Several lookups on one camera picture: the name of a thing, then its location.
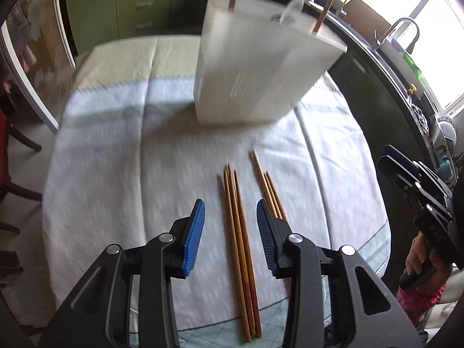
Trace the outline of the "light bamboo chopstick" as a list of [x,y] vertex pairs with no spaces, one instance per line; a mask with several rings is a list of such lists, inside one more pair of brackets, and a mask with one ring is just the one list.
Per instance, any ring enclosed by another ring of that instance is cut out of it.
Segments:
[[274,215],[274,217],[281,218],[282,213],[280,207],[278,206],[277,199],[271,185],[271,178],[267,172],[264,173],[264,179],[266,183],[267,192],[269,194],[268,204],[270,205],[271,212]]
[[273,193],[274,198],[275,198],[275,203],[276,203],[278,211],[279,211],[279,216],[280,216],[281,219],[283,219],[283,220],[285,220],[287,222],[288,221],[288,216],[287,216],[287,214],[285,212],[285,208],[282,205],[280,197],[279,197],[279,195],[277,193],[277,188],[275,187],[274,182],[273,182],[273,180],[271,178],[271,175],[268,172],[266,172],[266,177],[267,177],[268,182],[270,184],[270,187],[272,189],[272,193]]
[[264,179],[264,171],[261,167],[261,164],[260,164],[260,161],[259,161],[259,158],[258,158],[258,155],[255,151],[255,149],[253,149],[252,151],[252,158],[253,158],[253,163],[256,167],[256,170],[257,170],[257,174],[258,174],[258,179],[260,180],[260,184],[261,184],[261,187],[263,189],[263,195],[264,195],[264,198],[268,204],[268,201],[269,201],[269,194],[267,192],[267,188],[266,188],[266,183],[265,183],[265,179]]

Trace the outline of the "reddish brown chopstick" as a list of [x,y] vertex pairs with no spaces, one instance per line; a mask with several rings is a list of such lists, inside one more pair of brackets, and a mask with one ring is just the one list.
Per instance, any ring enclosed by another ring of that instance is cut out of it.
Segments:
[[255,273],[253,268],[253,256],[251,253],[251,248],[249,244],[249,234],[246,222],[246,216],[244,212],[244,204],[243,198],[240,190],[240,185],[238,181],[238,173],[236,171],[233,172],[234,182],[237,192],[237,200],[238,200],[238,210],[239,210],[239,218],[242,230],[242,241],[244,244],[244,256],[246,260],[246,266],[249,276],[249,287],[250,287],[250,297],[251,303],[253,307],[253,319],[255,324],[255,337],[261,338],[262,337],[262,328],[261,328],[261,321],[260,321],[260,310],[258,305],[258,297],[256,292],[256,285],[255,285]]
[[235,236],[235,246],[238,255],[238,272],[240,277],[239,303],[242,312],[242,321],[244,323],[244,338],[245,341],[251,342],[255,337],[255,320],[253,313],[252,298],[249,286],[249,274],[244,251],[244,243],[242,237],[242,227],[240,215],[238,211],[238,196],[235,189],[235,180],[230,164],[226,166],[226,183],[228,184],[229,204],[231,207],[232,225]]

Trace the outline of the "dark brown chopstick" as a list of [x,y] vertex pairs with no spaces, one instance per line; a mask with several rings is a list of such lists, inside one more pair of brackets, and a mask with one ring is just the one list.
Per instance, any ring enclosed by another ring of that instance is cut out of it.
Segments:
[[238,307],[240,310],[240,316],[242,319],[242,331],[245,342],[253,341],[253,336],[251,333],[251,328],[249,327],[249,319],[246,301],[244,297],[244,287],[242,283],[242,272],[241,272],[241,263],[238,252],[238,242],[235,234],[234,220],[233,220],[233,210],[231,206],[231,194],[230,194],[230,184],[228,177],[227,168],[222,172],[222,182],[224,187],[224,199],[225,199],[225,209],[226,209],[226,226],[228,230],[228,236],[230,241],[231,248],[231,262],[233,266],[233,276],[236,286],[236,294]]

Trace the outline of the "steel kitchen faucet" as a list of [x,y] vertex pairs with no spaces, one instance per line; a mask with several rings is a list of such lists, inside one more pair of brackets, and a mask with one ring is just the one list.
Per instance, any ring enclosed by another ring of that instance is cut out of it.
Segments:
[[416,21],[411,18],[411,17],[401,17],[397,21],[395,21],[388,29],[387,31],[380,36],[379,38],[376,36],[377,34],[374,34],[375,37],[375,42],[373,45],[373,51],[377,51],[380,49],[380,47],[383,45],[383,43],[388,39],[388,38],[395,38],[398,39],[411,25],[415,27],[415,36],[411,40],[411,43],[406,47],[406,52],[408,54],[412,54],[415,44],[420,38],[420,28]]

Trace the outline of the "dish rack with dishes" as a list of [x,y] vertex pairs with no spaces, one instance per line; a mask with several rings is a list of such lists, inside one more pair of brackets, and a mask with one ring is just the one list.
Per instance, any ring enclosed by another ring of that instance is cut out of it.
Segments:
[[444,182],[450,182],[454,177],[452,153],[457,142],[452,118],[448,115],[435,115],[431,137],[438,161],[436,173]]

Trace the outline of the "patterned tablecloth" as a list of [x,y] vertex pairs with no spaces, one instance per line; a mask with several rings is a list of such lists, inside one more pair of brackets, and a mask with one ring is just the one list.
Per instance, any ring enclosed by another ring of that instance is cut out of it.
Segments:
[[80,55],[46,180],[43,236],[50,283],[62,303],[112,243],[139,247],[205,204],[190,276],[175,280],[184,343],[233,347],[240,338],[222,172],[238,173],[261,308],[259,347],[283,334],[285,283],[267,268],[255,210],[263,193],[252,155],[271,176],[294,232],[321,247],[354,247],[382,276],[391,233],[367,140],[323,75],[277,123],[197,123],[197,36],[127,39]]

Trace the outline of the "white plastic utensil holder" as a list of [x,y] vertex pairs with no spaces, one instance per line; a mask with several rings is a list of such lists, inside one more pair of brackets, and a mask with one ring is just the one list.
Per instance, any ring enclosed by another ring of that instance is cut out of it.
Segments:
[[347,46],[302,12],[291,25],[271,16],[287,5],[270,0],[208,0],[194,85],[205,126],[272,123],[293,109]]

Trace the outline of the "wooden cutting board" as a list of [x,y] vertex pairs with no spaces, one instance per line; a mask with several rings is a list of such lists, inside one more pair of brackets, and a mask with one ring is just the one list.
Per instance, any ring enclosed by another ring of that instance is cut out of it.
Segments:
[[362,0],[350,0],[344,6],[344,11],[346,12],[344,21],[372,46],[391,26],[385,18]]

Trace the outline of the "sliding glass door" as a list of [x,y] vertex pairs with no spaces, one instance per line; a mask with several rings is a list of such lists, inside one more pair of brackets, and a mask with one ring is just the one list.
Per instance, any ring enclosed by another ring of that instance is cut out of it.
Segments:
[[1,19],[1,107],[27,102],[53,132],[75,72],[60,0],[12,0]]

